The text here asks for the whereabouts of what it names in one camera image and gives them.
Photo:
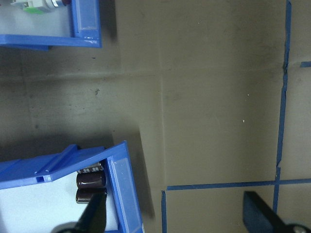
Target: blue plastic bin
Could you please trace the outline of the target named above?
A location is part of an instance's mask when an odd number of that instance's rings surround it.
[[[71,7],[72,19],[64,23],[71,25],[71,37],[0,34],[0,46],[35,50],[48,50],[49,46],[100,48],[102,41],[98,0],[72,0],[67,7]]]
[[[0,163],[0,189],[53,182],[96,162],[106,160],[118,214],[118,230],[107,233],[143,233],[127,143],[79,150],[76,145],[62,153]]]

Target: gray floor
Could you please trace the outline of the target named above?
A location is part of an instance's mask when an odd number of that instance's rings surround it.
[[[107,0],[102,49],[0,48],[0,160],[128,140],[155,233],[167,185],[274,180],[285,3]],[[311,3],[292,3],[282,179],[311,178]],[[168,191],[168,232],[246,232],[244,190]],[[310,190],[282,186],[280,216],[311,226]]]

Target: blue painter's tape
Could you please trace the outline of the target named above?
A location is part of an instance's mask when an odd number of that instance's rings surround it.
[[[300,67],[304,68],[304,67],[311,67],[311,62],[302,62],[300,64]]]
[[[275,181],[190,184],[190,185],[168,186],[167,190],[189,190],[189,189],[209,189],[209,188],[237,188],[237,187],[267,186],[267,185],[274,185],[274,184],[275,184]]]
[[[282,160],[282,150],[283,150],[283,136],[284,136],[284,123],[285,123],[285,109],[286,109],[286,91],[287,91],[287,81],[288,81],[288,59],[291,45],[291,21],[292,21],[292,4],[290,0],[286,1],[286,41],[285,41],[285,54],[284,54],[284,64],[283,64],[283,87],[281,92],[281,106],[280,106],[280,118],[278,127],[278,139],[277,139],[277,154],[276,154],[276,166]]]
[[[276,167],[276,182],[274,185],[274,192],[273,192],[273,205],[272,209],[276,213],[277,212],[277,204],[278,204],[278,193],[279,193],[279,182],[280,182],[280,176],[281,176],[281,168]]]
[[[165,193],[165,191],[162,191],[161,211],[162,211],[162,233],[167,233],[166,193]]]
[[[298,184],[298,183],[311,183],[311,179],[296,179],[296,180],[283,180],[280,184]]]
[[[286,92],[288,82],[288,60],[291,46],[291,21],[292,21],[292,4],[290,0],[286,1],[286,18],[285,18],[285,54],[283,64],[283,87],[281,91],[281,106],[280,106],[280,118],[278,125],[278,138],[277,138],[277,151],[276,151],[276,178],[273,194],[273,211],[277,212],[278,194],[279,194],[279,181],[281,175],[280,162],[282,160],[283,152],[283,138],[284,138],[284,125],[285,125],[285,110],[286,110]]]

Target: capacitor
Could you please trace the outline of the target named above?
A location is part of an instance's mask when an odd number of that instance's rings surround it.
[[[76,193],[76,202],[78,204],[89,203],[93,194],[105,193],[107,195],[106,188],[88,188],[88,189],[78,189]]]
[[[80,173],[89,173],[89,172],[95,172],[95,171],[102,171],[104,169],[104,161],[99,161],[97,163],[94,163],[86,168],[80,169],[77,172]]]
[[[102,188],[106,185],[106,176],[103,171],[81,173],[77,175],[77,186],[84,188]]]

